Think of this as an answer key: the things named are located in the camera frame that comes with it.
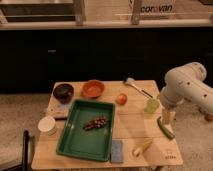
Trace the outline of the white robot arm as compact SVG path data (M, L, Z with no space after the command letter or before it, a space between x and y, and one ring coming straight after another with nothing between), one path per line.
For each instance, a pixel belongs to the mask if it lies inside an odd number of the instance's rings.
M165 74L166 85L159 93L164 124L173 120L176 114L174 108L185 99L200 107L206 121L213 121L213 88L204 83L206 76L207 71L199 62L175 67Z

